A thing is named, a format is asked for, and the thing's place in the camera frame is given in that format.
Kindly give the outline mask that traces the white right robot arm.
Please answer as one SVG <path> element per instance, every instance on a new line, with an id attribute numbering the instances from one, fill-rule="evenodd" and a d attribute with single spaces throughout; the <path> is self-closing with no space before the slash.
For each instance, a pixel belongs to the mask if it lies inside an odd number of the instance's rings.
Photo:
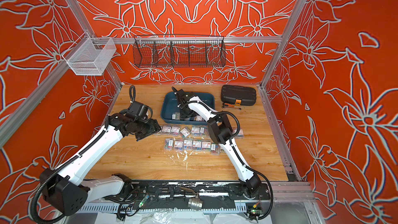
<path id="1" fill-rule="evenodd" d="M 274 200 L 272 186 L 268 178 L 262 173 L 251 168 L 235 142 L 235 137 L 240 131 L 240 123 L 235 115 L 230 112 L 218 112 L 205 104 L 199 96 L 193 92 L 185 92 L 172 87 L 177 99 L 177 107 L 185 113 L 196 113 L 201 116 L 208 126 L 211 140 L 218 144 L 227 154 L 231 161 L 240 183 L 242 184 L 245 197 L 255 198 L 263 183 L 266 181 L 270 200 Z"/>

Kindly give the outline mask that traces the seventeenth clear paper clip box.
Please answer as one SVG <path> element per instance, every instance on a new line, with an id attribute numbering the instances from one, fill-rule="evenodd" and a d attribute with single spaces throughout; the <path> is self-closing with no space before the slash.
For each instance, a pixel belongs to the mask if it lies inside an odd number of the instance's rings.
<path id="1" fill-rule="evenodd" d="M 175 142 L 175 139 L 173 139 L 173 138 L 165 139 L 164 150 L 167 150 L 167 151 L 174 150 L 174 142 Z"/>

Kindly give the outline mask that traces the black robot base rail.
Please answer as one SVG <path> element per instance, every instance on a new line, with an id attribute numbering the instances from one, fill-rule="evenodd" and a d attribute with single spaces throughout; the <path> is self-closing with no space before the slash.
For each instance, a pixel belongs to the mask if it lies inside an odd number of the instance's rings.
<path id="1" fill-rule="evenodd" d="M 244 196 L 238 181 L 148 181 L 132 180 L 121 192 L 106 196 L 105 200 L 119 204 L 121 214 L 135 211 L 195 211 L 188 208 L 189 198 L 200 198 L 200 211 L 210 213 L 243 213 L 263 215 L 269 211 L 270 200 L 267 184 L 252 199 Z"/>

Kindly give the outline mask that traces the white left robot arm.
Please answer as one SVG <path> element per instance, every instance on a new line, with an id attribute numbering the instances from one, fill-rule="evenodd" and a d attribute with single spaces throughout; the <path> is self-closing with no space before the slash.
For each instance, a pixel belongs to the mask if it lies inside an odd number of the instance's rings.
<path id="1" fill-rule="evenodd" d="M 98 133 L 84 147 L 57 168 L 45 169 L 41 173 L 40 186 L 29 206 L 31 220 L 37 224 L 54 224 L 65 216 L 75 214 L 87 202 L 126 191 L 129 179 L 121 174 L 94 184 L 85 184 L 84 179 L 110 148 L 126 136 L 132 134 L 140 141 L 161 130 L 157 120 L 152 119 L 152 109 L 136 101 L 134 86 L 130 86 L 129 96 L 130 106 L 107 116 Z M 41 218 L 38 213 L 39 198 L 60 211 L 61 215 L 50 220 Z"/>

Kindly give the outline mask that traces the fourteenth clear paper clip box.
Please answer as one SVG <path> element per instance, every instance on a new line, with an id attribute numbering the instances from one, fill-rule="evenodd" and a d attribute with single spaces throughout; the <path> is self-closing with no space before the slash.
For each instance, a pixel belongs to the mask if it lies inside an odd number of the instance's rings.
<path id="1" fill-rule="evenodd" d="M 211 142 L 210 141 L 202 141 L 202 151 L 211 151 Z"/>

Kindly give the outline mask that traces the eleventh clear paper clip box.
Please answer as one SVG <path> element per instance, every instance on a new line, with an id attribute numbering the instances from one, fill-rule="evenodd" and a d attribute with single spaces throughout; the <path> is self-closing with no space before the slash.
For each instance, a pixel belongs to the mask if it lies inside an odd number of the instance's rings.
<path id="1" fill-rule="evenodd" d="M 192 150 L 193 140 L 192 139 L 185 139 L 183 141 L 183 149 L 184 150 Z"/>

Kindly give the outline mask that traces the fifteenth clear paper clip box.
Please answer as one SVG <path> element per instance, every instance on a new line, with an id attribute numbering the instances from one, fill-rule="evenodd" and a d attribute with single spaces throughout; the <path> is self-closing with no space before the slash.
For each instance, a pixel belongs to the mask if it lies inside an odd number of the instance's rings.
<path id="1" fill-rule="evenodd" d="M 220 146 L 218 144 L 211 144 L 210 153 L 218 156 L 220 154 Z"/>

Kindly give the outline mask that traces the thirteenth clear paper clip box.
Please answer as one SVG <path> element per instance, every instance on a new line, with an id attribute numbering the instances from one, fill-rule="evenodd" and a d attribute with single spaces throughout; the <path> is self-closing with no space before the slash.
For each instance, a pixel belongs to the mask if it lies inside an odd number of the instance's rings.
<path id="1" fill-rule="evenodd" d="M 202 150 L 202 141 L 201 140 L 193 140 L 192 149 L 195 151 Z"/>

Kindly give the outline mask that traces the twelfth clear paper clip box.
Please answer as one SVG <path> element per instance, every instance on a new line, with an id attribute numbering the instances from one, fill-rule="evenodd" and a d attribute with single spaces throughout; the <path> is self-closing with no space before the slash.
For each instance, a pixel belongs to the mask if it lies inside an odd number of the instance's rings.
<path id="1" fill-rule="evenodd" d="M 184 150 L 183 143 L 184 143 L 184 140 L 180 140 L 180 139 L 175 140 L 174 141 L 174 150 L 178 150 L 178 151 Z"/>

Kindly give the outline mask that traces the blue plastic storage tray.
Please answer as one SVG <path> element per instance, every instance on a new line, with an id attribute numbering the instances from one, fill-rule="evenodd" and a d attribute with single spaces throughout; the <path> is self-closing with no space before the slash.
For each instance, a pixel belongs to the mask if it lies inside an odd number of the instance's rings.
<path id="1" fill-rule="evenodd" d="M 200 99 L 206 103 L 212 109 L 215 109 L 215 97 L 211 93 L 206 92 L 194 92 L 194 94 L 198 95 Z M 164 120 L 165 123 L 169 124 L 182 124 L 182 125 L 207 125 L 205 121 L 196 121 L 194 118 L 189 118 L 188 120 L 183 119 L 173 119 L 173 115 L 175 113 L 180 113 L 179 108 L 177 107 L 177 99 L 174 92 L 169 92 L 166 94 L 160 116 Z"/>

